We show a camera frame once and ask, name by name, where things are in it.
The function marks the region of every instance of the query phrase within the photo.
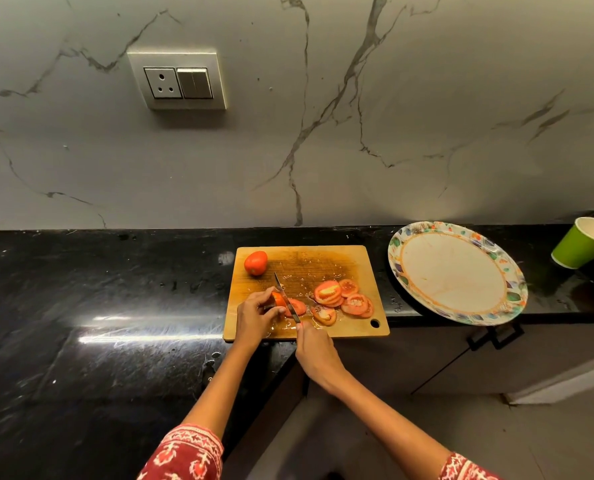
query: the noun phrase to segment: plate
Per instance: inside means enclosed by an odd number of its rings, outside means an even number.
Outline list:
[[[466,227],[428,221],[402,227],[390,240],[388,261],[418,302],[455,322],[501,325],[519,315],[528,300],[517,263]]]

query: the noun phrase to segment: switch plate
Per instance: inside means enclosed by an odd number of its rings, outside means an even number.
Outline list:
[[[181,99],[181,89],[173,68],[144,67],[146,79],[155,99]]]
[[[205,67],[177,69],[177,78],[185,99],[212,99],[211,81]]]
[[[225,91],[216,52],[137,52],[130,50],[127,55],[133,69],[133,75],[141,90],[141,95],[150,109],[226,109]],[[180,87],[179,96],[156,98],[147,77],[145,70],[147,68],[160,68],[160,70],[173,68],[177,70],[177,75],[179,75],[180,69],[205,69],[207,72],[207,87],[213,97],[212,99],[187,99],[183,97],[181,87],[178,86]],[[162,92],[164,92],[164,90],[169,90],[171,86],[153,87],[157,92],[159,92],[158,88],[162,87]]]

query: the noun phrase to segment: red patterned sleeve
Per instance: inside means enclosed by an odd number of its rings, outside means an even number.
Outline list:
[[[137,480],[219,480],[222,453],[212,432],[182,424],[164,436]]]
[[[452,453],[442,468],[439,480],[502,480],[502,478],[475,465],[459,453]]]

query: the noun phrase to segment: knife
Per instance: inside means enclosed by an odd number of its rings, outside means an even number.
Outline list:
[[[299,315],[297,313],[295,313],[295,309],[293,308],[290,300],[288,300],[288,297],[286,296],[286,292],[282,288],[282,284],[279,282],[279,277],[277,277],[277,273],[275,273],[275,281],[277,282],[277,290],[279,290],[279,293],[282,294],[282,298],[284,298],[284,301],[286,302],[286,307],[288,308],[288,311],[293,316],[295,323],[301,323],[301,320],[299,320]]]

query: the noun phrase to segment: green paper cup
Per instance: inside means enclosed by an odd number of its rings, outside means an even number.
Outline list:
[[[580,217],[550,255],[568,269],[577,269],[594,259],[594,217]]]

